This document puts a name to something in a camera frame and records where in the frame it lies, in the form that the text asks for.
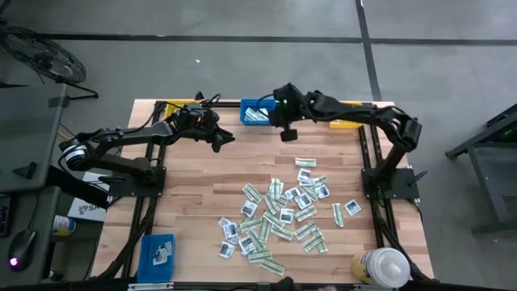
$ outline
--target blue box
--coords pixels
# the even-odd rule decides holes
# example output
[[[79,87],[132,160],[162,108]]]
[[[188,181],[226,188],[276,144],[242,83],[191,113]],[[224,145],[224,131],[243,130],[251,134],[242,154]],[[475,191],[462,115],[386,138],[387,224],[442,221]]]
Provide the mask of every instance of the blue box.
[[[257,111],[259,108],[257,107],[258,99],[242,99],[241,100],[241,122],[244,125],[271,125],[269,120],[244,120],[246,116],[246,110],[251,108],[252,110]],[[276,107],[276,101],[274,99],[262,99],[260,101],[260,108],[266,108],[267,110],[274,110]]]
[[[154,254],[160,246],[166,242],[172,244],[172,254],[167,257],[167,262],[153,266]],[[150,234],[142,238],[140,245],[140,259],[138,261],[138,283],[163,283],[172,279],[174,272],[175,241],[173,234]]]

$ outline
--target blue tray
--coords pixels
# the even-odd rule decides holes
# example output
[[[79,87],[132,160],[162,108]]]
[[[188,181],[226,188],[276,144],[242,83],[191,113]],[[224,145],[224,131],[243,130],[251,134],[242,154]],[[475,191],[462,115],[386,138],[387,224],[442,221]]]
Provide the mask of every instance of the blue tray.
[[[246,116],[246,110],[251,108],[257,111],[259,108],[257,107],[258,99],[242,99],[241,100],[241,122],[244,125],[271,125],[269,120],[244,120]],[[273,110],[276,107],[276,101],[274,99],[262,99],[260,101],[260,107],[266,108],[267,110]]]
[[[166,242],[172,244],[172,255],[167,257],[167,262],[153,266],[153,258],[156,250]],[[142,238],[140,246],[140,260],[138,261],[138,283],[163,283],[172,279],[174,272],[175,241],[173,234],[150,234]]]

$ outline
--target desk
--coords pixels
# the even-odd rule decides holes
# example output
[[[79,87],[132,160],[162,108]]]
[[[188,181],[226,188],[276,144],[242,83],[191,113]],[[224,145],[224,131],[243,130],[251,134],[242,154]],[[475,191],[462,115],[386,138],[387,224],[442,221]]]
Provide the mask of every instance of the desk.
[[[135,100],[129,127],[143,124],[153,111],[155,101]],[[364,198],[360,178],[364,165],[358,131],[329,129],[327,123],[301,121],[294,125],[298,129],[298,140],[283,143],[280,129],[243,126],[237,108],[214,110],[221,117],[219,125],[233,133],[236,141],[224,145],[219,154],[214,154],[210,145],[202,141],[195,143],[182,139],[166,152],[166,187],[158,200],[153,232],[172,233],[176,237],[174,281],[277,281],[276,275],[256,264],[248,264],[247,258],[237,249],[232,258],[221,258],[218,253],[223,234],[217,222],[223,216],[233,221],[243,219],[240,208],[246,200],[242,193],[246,183],[252,183],[261,193],[266,192],[271,178],[283,181],[284,189],[295,187],[298,167],[294,165],[294,158],[300,157],[317,159],[312,175],[328,175],[330,197],[315,205],[315,216],[288,228],[295,226],[298,229],[314,220],[322,229],[329,251],[323,255],[314,251],[305,254],[295,238],[285,242],[273,234],[267,248],[275,260],[285,265],[284,275],[297,282],[357,282],[350,270],[351,257],[357,251],[376,248],[372,213]],[[391,144],[382,132],[380,143],[383,154],[387,154]],[[145,147],[124,147],[122,155],[143,157]],[[355,199],[363,210],[354,217],[346,214],[346,226],[339,229],[334,223],[331,204],[344,204],[351,199]],[[126,243],[134,205],[134,198],[122,198],[107,210],[92,276],[104,271]],[[261,202],[257,213],[262,214],[264,209],[265,203]],[[393,210],[402,246],[421,270],[432,277],[418,212],[404,200],[394,200]],[[131,274],[137,270],[139,250],[140,245],[137,245]]]
[[[54,215],[61,191],[59,187],[47,187],[41,190],[16,193],[17,201],[15,215],[11,225],[11,236],[0,238],[0,285],[31,285],[39,284],[44,276],[45,263],[47,262],[48,245],[52,237]],[[38,208],[32,221],[31,229],[36,232],[34,257],[31,264],[21,272],[12,272],[7,266],[7,250],[13,237],[25,230],[31,220],[32,211],[36,206],[38,196]]]

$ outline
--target butcher block tabletop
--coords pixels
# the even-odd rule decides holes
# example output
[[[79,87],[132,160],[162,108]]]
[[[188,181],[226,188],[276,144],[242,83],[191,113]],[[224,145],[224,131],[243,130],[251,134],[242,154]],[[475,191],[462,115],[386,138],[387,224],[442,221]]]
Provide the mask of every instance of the butcher block tabletop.
[[[156,99],[136,99],[129,127],[145,123]],[[378,106],[391,105],[378,102]],[[204,141],[181,139],[168,146],[164,166],[167,168],[163,195],[158,199],[153,234],[174,234],[176,241],[173,281],[266,282],[281,279],[272,272],[249,264],[239,247],[230,259],[219,256],[224,239],[218,226],[221,217],[240,222],[241,207],[246,201],[242,188],[253,184],[266,194],[271,178],[284,182],[284,190],[297,186],[299,167],[295,158],[315,158],[317,166],[309,168],[312,177],[328,176],[330,196],[314,203],[317,213],[302,222],[296,219],[286,228],[296,230],[313,220],[326,240],[328,252],[316,249],[305,253],[295,237],[289,242],[270,234],[267,249],[275,261],[285,266],[284,276],[299,283],[355,283],[351,258],[358,251],[376,248],[372,211],[365,199],[360,178],[364,167],[357,129],[330,129],[328,123],[310,120],[292,125],[298,139],[280,140],[281,129],[271,126],[244,126],[238,108],[214,108],[219,126],[233,133],[236,140],[212,152]],[[379,130],[385,156],[391,143]],[[373,145],[368,136],[370,152]],[[122,156],[145,156],[146,145],[125,146]],[[375,158],[371,156],[372,165]],[[399,167],[405,167],[406,160]],[[339,228],[332,214],[333,203],[344,205],[355,199],[362,211],[351,217],[343,210],[345,227]],[[128,239],[136,199],[125,197],[107,210],[92,276],[104,271]],[[289,208],[299,211],[295,202]],[[261,201],[255,215],[262,216],[266,204]],[[393,200],[397,232],[411,259],[428,276],[433,277],[426,239],[417,209],[406,200]],[[140,244],[135,247],[131,274],[137,270]]]

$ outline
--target computer mouse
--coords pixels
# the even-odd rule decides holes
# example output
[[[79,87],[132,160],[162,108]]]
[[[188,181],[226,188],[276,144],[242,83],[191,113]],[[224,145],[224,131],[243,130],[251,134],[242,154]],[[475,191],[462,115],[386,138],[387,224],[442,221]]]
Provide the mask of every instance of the computer mouse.
[[[36,232],[34,230],[23,230],[15,235],[7,256],[11,271],[21,272],[31,264],[35,240]]]

